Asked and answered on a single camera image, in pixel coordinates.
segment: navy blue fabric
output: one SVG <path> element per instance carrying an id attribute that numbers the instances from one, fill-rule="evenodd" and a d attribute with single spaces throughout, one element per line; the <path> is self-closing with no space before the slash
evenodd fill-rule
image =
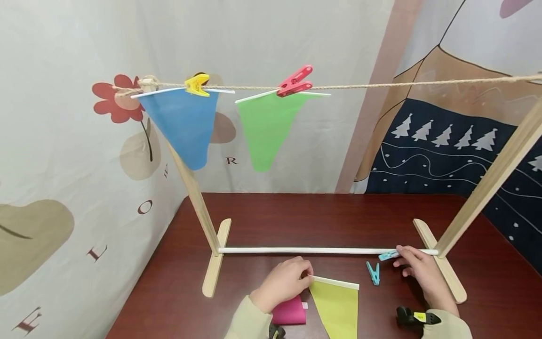
<path id="1" fill-rule="evenodd" d="M 408 136 L 391 132 L 410 116 Z M 433 120 L 427 140 L 412 135 Z M 452 124 L 449 145 L 436 147 L 431 141 Z M 455 144 L 472 128 L 469 144 Z M 492 129 L 493 150 L 477 150 L 472 144 Z M 469 117 L 424 101 L 407 99 L 384 137 L 372 166 L 367 193 L 458 194 L 468 197 L 493 163 L 516 126 Z M 542 273 L 542 169 L 528 164 L 542 155 L 542 142 L 535 146 L 484 208 L 483 214 L 516 249 Z"/>

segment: white rod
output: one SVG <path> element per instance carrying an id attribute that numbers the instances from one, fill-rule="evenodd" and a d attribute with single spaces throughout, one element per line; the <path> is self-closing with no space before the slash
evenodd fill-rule
<path id="1" fill-rule="evenodd" d="M 274 90 L 269 91 L 269 92 L 256 94 L 256 95 L 253 95 L 251 97 L 235 100 L 234 104 L 242 103 L 243 101 L 247 101 L 247 100 L 252 100 L 252 99 L 256 99 L 256 98 L 265 97 L 266 95 L 271 94 L 271 93 L 275 93 L 275 92 L 278 92 L 278 89 L 274 89 Z M 316 92 L 298 92 L 296 94 L 312 95 L 314 97 L 329 97 L 331 95 L 331 93 L 316 93 Z"/>
<path id="2" fill-rule="evenodd" d="M 153 92 L 148 92 L 148 93 L 134 94 L 134 95 L 131 95 L 130 98 L 137 99 L 137 98 L 141 98 L 141 97 L 146 97 L 148 95 L 155 95 L 155 94 L 158 94 L 158 93 L 180 91 L 181 89 L 186 89 L 186 87 L 166 88 L 166 89 L 161 89 L 160 91 L 153 91 Z M 206 92 L 235 94 L 235 91 L 229 91 L 229 90 L 226 90 L 226 89 L 204 88 L 204 91 L 206 91 Z"/>
<path id="3" fill-rule="evenodd" d="M 358 290 L 359 291 L 359 284 L 347 283 L 347 282 L 342 282 L 340 280 L 322 278 L 322 277 L 317 277 L 317 276 L 311 276 L 311 277 L 314 279 L 315 282 L 331 284 L 331 285 L 335 285 L 335 286 L 339 286 L 339 287 L 345 287 L 347 289 L 353 289 L 353 290 Z"/>
<path id="4" fill-rule="evenodd" d="M 395 248 L 341 248 L 341 247 L 220 247 L 219 253 L 319 253 L 319 254 L 382 254 Z M 420 250 L 438 255 L 437 250 Z"/>

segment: green pennant flag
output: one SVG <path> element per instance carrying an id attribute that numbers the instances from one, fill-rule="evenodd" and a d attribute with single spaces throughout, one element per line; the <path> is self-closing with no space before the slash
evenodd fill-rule
<path id="1" fill-rule="evenodd" d="M 329 94 L 300 92 L 281 98 L 276 91 L 236 101 L 250 160 L 256 172 L 271 168 L 295 115 L 312 98 Z"/>

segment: flag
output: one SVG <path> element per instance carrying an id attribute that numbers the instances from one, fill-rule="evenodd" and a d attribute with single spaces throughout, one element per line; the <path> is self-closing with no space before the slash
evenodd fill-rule
<path id="1" fill-rule="evenodd" d="M 281 98 L 276 91 L 271 91 L 235 102 L 256 172 L 266 172 L 271 168 L 303 104 L 309 99 L 327 95 L 300 92 Z"/>
<path id="2" fill-rule="evenodd" d="M 309 289 L 330 339 L 356 339 L 359 285 L 314 277 Z"/>
<path id="3" fill-rule="evenodd" d="M 207 163 L 218 100 L 218 92 L 208 93 L 209 97 L 201 97 L 184 88 L 175 88 L 137 96 L 149 117 L 191 170 L 203 168 Z"/>

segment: twine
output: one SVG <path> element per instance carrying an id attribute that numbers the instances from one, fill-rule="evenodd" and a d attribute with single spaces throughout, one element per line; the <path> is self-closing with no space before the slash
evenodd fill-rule
<path id="1" fill-rule="evenodd" d="M 483 78 L 483 79 L 460 79 L 460 80 L 441 80 L 441 81 L 421 81 L 421 82 L 399 82 L 396 84 L 364 84 L 364 85 L 339 85 L 339 86 L 316 86 L 312 87 L 310 90 L 318 89 L 350 89 L 350 88 L 378 88 L 378 87 L 403 87 L 403 86 L 427 86 L 427 85 L 450 85 L 450 84 L 476 84 L 476 83 L 488 83 L 488 82 L 518 82 L 518 81 L 534 81 L 542 80 L 542 73 L 535 75 L 526 75 L 526 76 L 503 76 L 500 78 Z M 160 82 L 153 75 L 147 75 L 141 78 L 138 81 L 138 85 L 143 86 L 152 86 L 153 88 L 158 88 L 159 86 L 163 87 L 185 87 L 184 84 L 171 84 L 169 82 Z M 112 86 L 113 89 L 117 90 L 115 96 L 125 97 L 127 95 L 134 95 L 143 93 L 142 88 L 123 88 L 118 86 Z M 205 88 L 212 89 L 237 89 L 240 91 L 251 91 L 251 90 L 261 90 L 261 91 L 272 91 L 275 89 L 280 89 L 280 87 L 264 87 L 264 86 L 215 86 L 215 85 L 205 85 L 202 86 Z"/>

